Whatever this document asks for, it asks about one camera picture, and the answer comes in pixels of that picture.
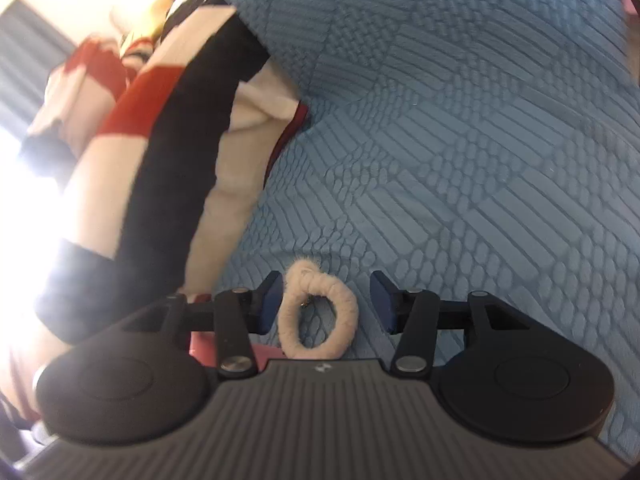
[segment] blue mattress cover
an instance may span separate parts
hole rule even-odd
[[[356,293],[347,357],[388,360],[384,270],[484,288],[610,367],[601,439],[640,449],[640,92],[620,0],[230,0],[312,120],[274,167],[220,287],[311,256]],[[318,344],[331,309],[306,309]],[[277,344],[275,329],[263,339]],[[462,347],[443,333],[437,358]]]

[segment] fluffy hair tie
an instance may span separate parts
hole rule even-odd
[[[334,304],[335,327],[315,348],[300,342],[300,308],[309,296],[324,296]],[[338,359],[351,344],[358,327],[358,302],[340,279],[321,272],[311,260],[298,260],[287,271],[278,311],[278,336],[289,359]]]

